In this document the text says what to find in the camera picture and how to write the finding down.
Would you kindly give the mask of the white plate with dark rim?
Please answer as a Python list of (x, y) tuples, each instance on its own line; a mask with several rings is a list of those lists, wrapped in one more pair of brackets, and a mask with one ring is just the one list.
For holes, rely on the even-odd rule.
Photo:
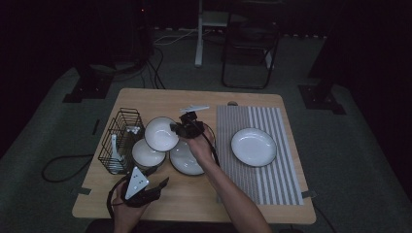
[(177, 146), (170, 151), (170, 161), (173, 167), (182, 174), (199, 176), (204, 173), (186, 141), (180, 140)]
[(277, 144), (266, 132), (257, 128), (244, 128), (231, 138), (235, 157), (246, 165), (262, 167), (277, 156)]

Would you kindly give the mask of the white ceramic spoon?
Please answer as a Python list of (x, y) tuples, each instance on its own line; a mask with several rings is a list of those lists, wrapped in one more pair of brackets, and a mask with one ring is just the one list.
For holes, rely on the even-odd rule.
[(111, 158), (110, 158), (110, 163), (109, 163), (110, 170), (114, 174), (118, 174), (123, 171), (124, 156), (120, 155), (118, 152), (116, 134), (111, 135), (111, 149), (112, 149), (112, 153), (111, 153)]

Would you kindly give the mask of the person's right hand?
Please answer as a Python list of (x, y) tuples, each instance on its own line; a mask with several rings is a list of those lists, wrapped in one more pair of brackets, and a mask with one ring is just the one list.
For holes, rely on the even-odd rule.
[(205, 131), (201, 136), (194, 139), (186, 139), (192, 155), (202, 168), (215, 162), (210, 146), (212, 140), (213, 136), (208, 128), (205, 128)]

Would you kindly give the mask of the black equipment stand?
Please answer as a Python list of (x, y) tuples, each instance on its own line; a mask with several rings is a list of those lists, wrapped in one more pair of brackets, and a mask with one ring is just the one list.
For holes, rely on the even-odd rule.
[(89, 65), (76, 67), (79, 79), (71, 93), (63, 98), (63, 103), (81, 103), (84, 99), (105, 99), (111, 86), (113, 75), (92, 69)]
[(310, 110), (328, 110), (335, 115), (345, 115), (346, 111), (329, 90), (321, 90), (316, 85), (300, 85), (298, 87), (304, 105)]

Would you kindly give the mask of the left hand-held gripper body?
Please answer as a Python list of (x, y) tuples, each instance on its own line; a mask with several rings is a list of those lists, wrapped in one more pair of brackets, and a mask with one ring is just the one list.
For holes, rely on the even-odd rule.
[(150, 184), (148, 177), (145, 177), (144, 171), (137, 166), (127, 177), (126, 187), (121, 191), (121, 199), (128, 207), (140, 208), (146, 204), (157, 200), (160, 197), (160, 188), (158, 186), (147, 189)]

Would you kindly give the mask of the grey striped placemat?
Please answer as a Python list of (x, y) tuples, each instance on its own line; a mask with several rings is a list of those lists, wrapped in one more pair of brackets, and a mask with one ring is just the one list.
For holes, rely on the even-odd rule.
[[(268, 165), (252, 167), (238, 160), (232, 136), (244, 128), (257, 128), (277, 144), (277, 156)], [(258, 205), (301, 205), (301, 189), (281, 110), (269, 107), (219, 106), (217, 154), (224, 172)]]

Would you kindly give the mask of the person's left hand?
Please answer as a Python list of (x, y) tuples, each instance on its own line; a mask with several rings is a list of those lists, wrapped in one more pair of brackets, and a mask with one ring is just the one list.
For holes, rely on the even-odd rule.
[(117, 196), (112, 201), (114, 210), (114, 233), (131, 233), (149, 205), (140, 208), (128, 207)]

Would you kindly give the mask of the white desk frame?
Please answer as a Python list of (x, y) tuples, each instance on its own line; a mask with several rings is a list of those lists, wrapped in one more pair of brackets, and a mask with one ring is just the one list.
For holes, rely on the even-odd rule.
[(227, 13), (218, 11), (204, 11), (203, 0), (198, 0), (197, 14), (197, 43), (194, 57), (194, 66), (200, 68), (203, 60), (203, 27), (226, 27)]

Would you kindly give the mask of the white bowl with dark rim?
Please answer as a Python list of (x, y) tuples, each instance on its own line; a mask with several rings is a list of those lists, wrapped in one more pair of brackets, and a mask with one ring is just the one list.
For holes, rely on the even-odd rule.
[(133, 146), (132, 156), (138, 167), (146, 169), (161, 165), (166, 158), (166, 153), (153, 150), (148, 146), (147, 142), (142, 139)]
[(145, 140), (150, 148), (168, 151), (178, 144), (179, 137), (171, 130), (171, 124), (174, 124), (174, 121), (165, 116), (156, 117), (147, 124)]

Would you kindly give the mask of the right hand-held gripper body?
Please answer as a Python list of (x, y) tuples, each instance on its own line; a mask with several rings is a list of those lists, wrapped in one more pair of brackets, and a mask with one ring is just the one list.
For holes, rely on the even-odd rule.
[(195, 106), (190, 105), (189, 107), (180, 110), (182, 115), (180, 136), (186, 139), (194, 139), (201, 135), (205, 131), (204, 123), (197, 120), (197, 111), (207, 110), (209, 106)]

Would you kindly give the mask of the black wire basket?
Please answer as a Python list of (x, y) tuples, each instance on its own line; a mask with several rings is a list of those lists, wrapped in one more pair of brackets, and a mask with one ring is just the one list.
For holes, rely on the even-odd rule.
[[(141, 130), (134, 134), (133, 132), (127, 133), (126, 128), (140, 126)], [(98, 160), (106, 168), (106, 170), (112, 175), (123, 175), (129, 173), (134, 165), (134, 159), (132, 156), (133, 146), (141, 139), (144, 138), (145, 126), (141, 119), (140, 113), (136, 109), (119, 108), (118, 112), (109, 120), (107, 128), (104, 131), (100, 145), (101, 149), (98, 154)], [(124, 156), (123, 171), (114, 174), (110, 170), (110, 158), (111, 158), (111, 135), (117, 135), (117, 148), (120, 155)]]

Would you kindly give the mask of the person's dark clothing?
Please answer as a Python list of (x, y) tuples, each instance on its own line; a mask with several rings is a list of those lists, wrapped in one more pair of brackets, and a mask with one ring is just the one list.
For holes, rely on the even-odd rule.
[[(115, 233), (115, 225), (107, 218), (96, 219), (88, 225), (85, 233)], [(239, 233), (239, 231), (230, 223), (141, 220), (128, 233)]]

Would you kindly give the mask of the black folding chair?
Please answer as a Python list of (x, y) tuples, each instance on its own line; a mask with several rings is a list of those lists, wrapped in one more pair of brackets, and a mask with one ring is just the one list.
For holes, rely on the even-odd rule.
[(221, 56), (226, 87), (264, 89), (275, 67), (280, 42), (278, 0), (233, 0), (228, 7)]

